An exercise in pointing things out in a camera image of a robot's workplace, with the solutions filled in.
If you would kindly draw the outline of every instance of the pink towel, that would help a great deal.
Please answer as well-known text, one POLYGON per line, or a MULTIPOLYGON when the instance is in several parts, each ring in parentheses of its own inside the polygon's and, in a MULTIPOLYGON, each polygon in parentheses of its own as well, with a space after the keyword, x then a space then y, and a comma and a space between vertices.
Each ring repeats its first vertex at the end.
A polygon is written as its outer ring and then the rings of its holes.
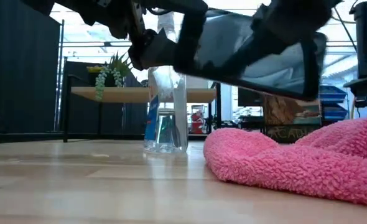
POLYGON ((332 124, 289 146, 219 129, 205 141, 204 156, 223 181, 367 205, 367 119, 332 124))

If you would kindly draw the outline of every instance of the clear plastic bottle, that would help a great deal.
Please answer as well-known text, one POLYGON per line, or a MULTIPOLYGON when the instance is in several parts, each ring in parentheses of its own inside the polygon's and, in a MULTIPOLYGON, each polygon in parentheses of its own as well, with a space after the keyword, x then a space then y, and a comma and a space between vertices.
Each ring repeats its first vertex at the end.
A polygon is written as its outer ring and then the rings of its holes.
MULTIPOLYGON (((174 13, 159 16, 158 31, 164 29, 176 40, 174 13)), ((145 133, 145 151, 186 152, 188 147, 187 92, 185 75, 170 66, 149 69, 150 107, 145 133)))

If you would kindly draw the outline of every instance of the green plant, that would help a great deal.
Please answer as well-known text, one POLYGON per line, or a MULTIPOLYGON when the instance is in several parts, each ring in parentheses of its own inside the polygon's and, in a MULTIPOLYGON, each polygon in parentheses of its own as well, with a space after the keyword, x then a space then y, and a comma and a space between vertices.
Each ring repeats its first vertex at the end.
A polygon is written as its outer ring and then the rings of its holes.
POLYGON ((125 55, 126 54, 123 54, 119 57, 119 52, 117 52, 116 55, 113 55, 110 58, 109 63, 105 62, 105 64, 102 66, 102 69, 95 82, 97 100, 102 100, 103 90, 105 90, 105 81, 108 75, 113 76, 116 87, 123 86, 124 77, 130 74, 132 69, 130 68, 131 62, 128 62, 128 58, 123 61, 123 57, 125 55))

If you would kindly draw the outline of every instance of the blue crate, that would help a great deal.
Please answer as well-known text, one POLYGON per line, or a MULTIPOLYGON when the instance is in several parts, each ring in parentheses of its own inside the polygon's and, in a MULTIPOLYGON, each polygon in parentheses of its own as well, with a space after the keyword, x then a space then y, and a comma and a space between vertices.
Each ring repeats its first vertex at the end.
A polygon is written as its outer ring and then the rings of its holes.
POLYGON ((319 99, 325 104, 344 103, 346 92, 335 87, 322 85, 319 89, 319 99))
POLYGON ((324 115, 326 120, 341 121, 344 120, 348 111, 340 105, 325 105, 324 115))

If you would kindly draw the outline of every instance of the black curtain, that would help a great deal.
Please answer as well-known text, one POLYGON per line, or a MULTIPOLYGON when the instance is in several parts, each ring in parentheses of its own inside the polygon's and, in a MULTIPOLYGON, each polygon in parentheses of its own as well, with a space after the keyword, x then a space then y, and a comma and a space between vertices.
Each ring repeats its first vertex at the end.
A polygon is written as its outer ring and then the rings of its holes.
MULTIPOLYGON (((67 61, 63 68, 63 74, 75 75, 88 82, 89 74, 87 67, 99 65, 96 63, 70 62, 67 61)), ((88 86, 86 83, 74 80, 72 86, 88 86)), ((134 75, 126 77, 126 87, 139 87, 141 84, 134 75)), ((62 111, 60 120, 63 121, 63 106, 66 93, 62 96, 62 111)), ((98 130, 98 106, 99 103, 88 100, 74 94, 70 95, 69 133, 96 133, 98 130)), ((101 110, 101 133, 102 134, 144 134, 147 113, 146 103, 103 103, 101 110)))
POLYGON ((9 133, 53 131, 60 24, 0 0, 0 118, 9 133))

